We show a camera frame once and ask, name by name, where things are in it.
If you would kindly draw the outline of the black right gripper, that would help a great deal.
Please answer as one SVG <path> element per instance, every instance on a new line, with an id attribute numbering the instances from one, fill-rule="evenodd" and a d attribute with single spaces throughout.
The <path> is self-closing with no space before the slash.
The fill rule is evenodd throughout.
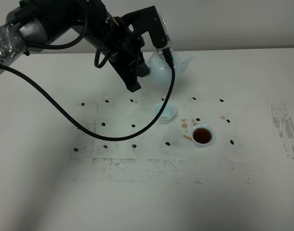
<path id="1" fill-rule="evenodd" d="M 125 26 L 121 17 L 110 14 L 94 17 L 94 65 L 102 68 L 109 61 L 130 92 L 141 89 L 137 76 L 149 75 L 149 68 L 141 52 L 145 45 L 144 39 L 142 36 L 138 39 L 128 38 L 133 30 L 132 25 Z"/>

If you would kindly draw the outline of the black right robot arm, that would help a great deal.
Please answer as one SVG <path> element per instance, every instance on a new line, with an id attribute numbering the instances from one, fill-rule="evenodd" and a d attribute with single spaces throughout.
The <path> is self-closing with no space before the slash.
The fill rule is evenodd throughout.
<path id="1" fill-rule="evenodd" d="M 0 74 L 21 54 L 63 50 L 85 39 L 96 48 L 94 65 L 110 63 L 134 92 L 149 74 L 141 48 L 123 17 L 113 17 L 99 0 L 22 0 L 0 26 Z"/>

